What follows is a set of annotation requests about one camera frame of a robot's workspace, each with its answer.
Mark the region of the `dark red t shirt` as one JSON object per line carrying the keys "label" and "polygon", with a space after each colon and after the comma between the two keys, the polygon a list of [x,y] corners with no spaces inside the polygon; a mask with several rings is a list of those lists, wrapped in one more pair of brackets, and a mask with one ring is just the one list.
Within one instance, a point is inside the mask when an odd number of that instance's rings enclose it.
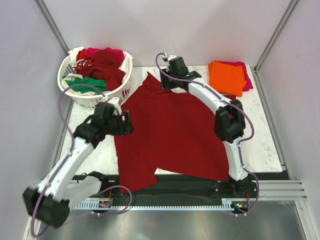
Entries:
{"label": "dark red t shirt", "polygon": [[122,109],[129,111],[134,128],[114,139],[123,193],[156,185],[157,169],[228,180],[228,158],[214,131],[215,115],[198,98],[163,90],[148,74]]}

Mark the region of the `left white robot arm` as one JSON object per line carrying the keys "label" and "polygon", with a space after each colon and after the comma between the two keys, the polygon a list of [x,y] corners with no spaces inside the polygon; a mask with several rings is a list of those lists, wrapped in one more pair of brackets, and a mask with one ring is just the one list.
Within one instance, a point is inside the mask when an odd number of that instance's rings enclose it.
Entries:
{"label": "left white robot arm", "polygon": [[27,213],[55,229],[67,220],[70,211],[89,197],[104,197],[110,191],[108,176],[98,171],[87,174],[74,186],[70,182],[82,163],[106,136],[130,135],[134,128],[129,111],[121,110],[118,97],[99,102],[71,134],[71,146],[50,173],[35,187],[22,194]]}

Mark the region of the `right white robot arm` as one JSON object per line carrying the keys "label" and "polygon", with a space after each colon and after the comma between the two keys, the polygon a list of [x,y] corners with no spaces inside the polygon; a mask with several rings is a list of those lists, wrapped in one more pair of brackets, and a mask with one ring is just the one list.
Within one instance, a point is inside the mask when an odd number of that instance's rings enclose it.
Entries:
{"label": "right white robot arm", "polygon": [[[252,121],[244,113],[239,100],[230,100],[218,93],[196,71],[189,71],[181,56],[161,53],[165,68],[160,68],[161,87],[164,90],[180,88],[198,98],[215,116],[214,132],[222,141],[228,160],[228,181],[213,185],[216,198],[258,198],[257,176],[244,164],[241,143],[253,138]],[[246,123],[251,134],[244,137]]]}

